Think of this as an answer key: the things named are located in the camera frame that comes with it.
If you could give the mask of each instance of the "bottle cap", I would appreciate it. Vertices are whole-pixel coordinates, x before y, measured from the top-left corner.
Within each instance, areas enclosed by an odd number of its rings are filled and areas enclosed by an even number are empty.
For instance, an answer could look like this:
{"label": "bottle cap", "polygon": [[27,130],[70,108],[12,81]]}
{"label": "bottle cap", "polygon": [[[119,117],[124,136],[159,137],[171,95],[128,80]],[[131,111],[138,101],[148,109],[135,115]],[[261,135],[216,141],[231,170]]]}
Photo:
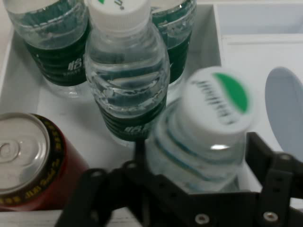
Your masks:
{"label": "bottle cap", "polygon": [[149,0],[88,0],[94,26],[117,36],[133,35],[149,22]]}
{"label": "bottle cap", "polygon": [[177,117],[199,144],[222,149],[236,143],[253,121],[253,102],[241,75],[229,69],[199,70],[188,80]]}
{"label": "bottle cap", "polygon": [[159,13],[176,6],[181,6],[186,0],[151,0],[152,13]]}

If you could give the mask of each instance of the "water bottle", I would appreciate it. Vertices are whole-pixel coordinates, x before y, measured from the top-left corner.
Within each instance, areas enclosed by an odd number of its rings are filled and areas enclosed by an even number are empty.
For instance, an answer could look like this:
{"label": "water bottle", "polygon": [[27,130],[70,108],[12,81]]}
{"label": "water bottle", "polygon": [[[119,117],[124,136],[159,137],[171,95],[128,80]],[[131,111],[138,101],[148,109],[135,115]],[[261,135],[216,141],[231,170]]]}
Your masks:
{"label": "water bottle", "polygon": [[149,0],[88,0],[94,26],[86,74],[104,121],[120,144],[146,138],[166,106],[169,58]]}
{"label": "water bottle", "polygon": [[236,190],[253,104],[236,72],[197,71],[169,105],[147,141],[147,161],[187,193]]}
{"label": "water bottle", "polygon": [[151,0],[153,22],[167,46],[170,61],[169,96],[178,97],[191,33],[196,0]]}
{"label": "water bottle", "polygon": [[85,89],[88,11],[83,0],[4,0],[15,30],[47,83],[58,95],[78,97]]}

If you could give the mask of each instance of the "green logo on cap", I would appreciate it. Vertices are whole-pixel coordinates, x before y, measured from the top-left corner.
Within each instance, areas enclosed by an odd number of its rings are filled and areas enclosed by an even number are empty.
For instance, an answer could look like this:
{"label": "green logo on cap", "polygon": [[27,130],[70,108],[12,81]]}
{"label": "green logo on cap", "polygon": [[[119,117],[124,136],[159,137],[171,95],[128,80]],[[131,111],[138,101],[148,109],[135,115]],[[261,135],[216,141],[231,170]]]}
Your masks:
{"label": "green logo on cap", "polygon": [[231,76],[223,73],[214,73],[223,86],[227,96],[243,114],[249,108],[248,96],[242,85]]}

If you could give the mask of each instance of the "metal screw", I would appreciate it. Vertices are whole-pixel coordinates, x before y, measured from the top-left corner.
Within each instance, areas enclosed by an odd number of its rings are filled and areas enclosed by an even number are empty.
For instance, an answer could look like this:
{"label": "metal screw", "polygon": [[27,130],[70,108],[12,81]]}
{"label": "metal screw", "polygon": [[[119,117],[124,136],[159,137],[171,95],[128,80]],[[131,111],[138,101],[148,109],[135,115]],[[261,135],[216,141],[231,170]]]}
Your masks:
{"label": "metal screw", "polygon": [[292,159],[292,157],[290,155],[281,155],[280,158],[283,159],[283,160],[290,160],[290,159]]}
{"label": "metal screw", "polygon": [[96,171],[96,172],[93,172],[91,174],[91,177],[99,177],[99,176],[102,176],[102,175],[103,175],[103,173],[101,171]]}
{"label": "metal screw", "polygon": [[199,225],[205,225],[205,224],[208,224],[210,219],[209,219],[209,216],[206,215],[206,214],[198,214],[196,217],[195,217],[195,221],[197,224]]}
{"label": "metal screw", "polygon": [[130,168],[130,169],[133,169],[133,168],[136,168],[136,167],[137,167],[137,164],[134,163],[134,162],[127,165],[127,168]]}
{"label": "metal screw", "polygon": [[265,212],[263,218],[268,222],[276,222],[279,219],[279,216],[274,212]]}

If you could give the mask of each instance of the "bottle label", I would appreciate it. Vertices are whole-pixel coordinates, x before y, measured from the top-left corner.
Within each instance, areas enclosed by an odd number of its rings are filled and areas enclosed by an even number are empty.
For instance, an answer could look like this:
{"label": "bottle label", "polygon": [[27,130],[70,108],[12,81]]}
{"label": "bottle label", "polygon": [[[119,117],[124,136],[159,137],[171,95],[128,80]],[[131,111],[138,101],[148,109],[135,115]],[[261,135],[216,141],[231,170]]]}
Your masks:
{"label": "bottle label", "polygon": [[45,78],[59,86],[75,86],[86,81],[84,54],[90,27],[72,45],[57,50],[42,50],[26,43]]}
{"label": "bottle label", "polygon": [[184,71],[190,37],[191,34],[178,46],[168,49],[170,61],[170,84],[179,79]]}
{"label": "bottle label", "polygon": [[146,139],[155,118],[165,109],[166,97],[152,110],[135,118],[117,118],[109,114],[97,102],[108,129],[118,138],[126,141]]}

